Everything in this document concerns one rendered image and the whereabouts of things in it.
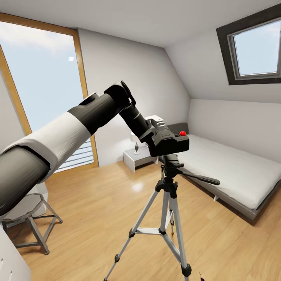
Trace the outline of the camera tripod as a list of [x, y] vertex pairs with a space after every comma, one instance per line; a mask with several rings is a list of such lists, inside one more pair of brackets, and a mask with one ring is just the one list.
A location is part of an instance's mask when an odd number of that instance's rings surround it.
[[[192, 269], [190, 264], [187, 263], [185, 247], [183, 242], [183, 234], [181, 229], [180, 214], [179, 214], [177, 194], [176, 194], [178, 188], [178, 182], [176, 181], [175, 183], [173, 183], [174, 181], [173, 178], [178, 174], [182, 174], [189, 177], [197, 178], [200, 181], [205, 181], [213, 185], [220, 185], [220, 181], [214, 178], [180, 171], [178, 168], [184, 167], [184, 164], [180, 164], [178, 160], [178, 155], [176, 153], [172, 153], [170, 155], [163, 155], [163, 160], [165, 165], [161, 163], [162, 178], [161, 180], [158, 181], [154, 192], [149, 198], [146, 206], [141, 212], [134, 227], [131, 228], [128, 239], [126, 240], [120, 253], [115, 256], [114, 258], [115, 263], [113, 264], [106, 278], [104, 278], [104, 281], [107, 281], [116, 263], [119, 262], [120, 257], [123, 254], [123, 251], [126, 249], [128, 243], [130, 242], [131, 238], [135, 236], [135, 234], [161, 235], [165, 240], [166, 244], [168, 245], [168, 247], [171, 249], [172, 253], [175, 255], [178, 262], [180, 263], [182, 274], [184, 275], [185, 281], [189, 281], [189, 276], [191, 275]], [[150, 206], [152, 205], [154, 199], [156, 198], [156, 196], [158, 195], [161, 189], [164, 189], [164, 197], [163, 197], [160, 228], [139, 228], [141, 221], [143, 220], [144, 216], [146, 215], [147, 211], [149, 210]], [[176, 225], [176, 233], [177, 233], [180, 250], [177, 249], [176, 245], [173, 243], [173, 241], [171, 240], [171, 238], [166, 232], [169, 222], [171, 223], [172, 234], [174, 234], [173, 233], [174, 223]]]

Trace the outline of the digital camera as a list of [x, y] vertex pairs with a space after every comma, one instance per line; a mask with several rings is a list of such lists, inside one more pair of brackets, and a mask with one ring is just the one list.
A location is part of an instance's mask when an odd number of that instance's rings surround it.
[[153, 142], [157, 149], [154, 151], [152, 147], [148, 146], [151, 157], [181, 153], [189, 150], [189, 137], [187, 134], [182, 131], [179, 135], [175, 135], [167, 126], [165, 126], [164, 131], [155, 130]]

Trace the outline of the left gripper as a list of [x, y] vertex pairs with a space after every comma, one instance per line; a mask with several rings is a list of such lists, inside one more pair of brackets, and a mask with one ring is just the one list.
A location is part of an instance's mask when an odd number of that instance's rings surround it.
[[127, 122], [126, 124], [132, 130], [134, 135], [138, 137], [141, 143], [146, 142], [146, 144], [152, 147], [154, 151], [157, 149], [152, 138], [154, 133], [148, 127], [147, 122], [145, 121], [140, 112], [134, 119]]

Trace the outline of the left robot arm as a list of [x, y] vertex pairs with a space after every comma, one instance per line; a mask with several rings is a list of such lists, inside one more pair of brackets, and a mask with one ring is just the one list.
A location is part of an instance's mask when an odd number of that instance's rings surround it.
[[124, 81], [100, 97], [92, 93], [78, 106], [0, 153], [0, 222], [36, 185], [46, 181], [98, 128], [119, 114], [141, 143], [157, 148], [151, 126], [165, 130], [158, 116], [143, 117]]

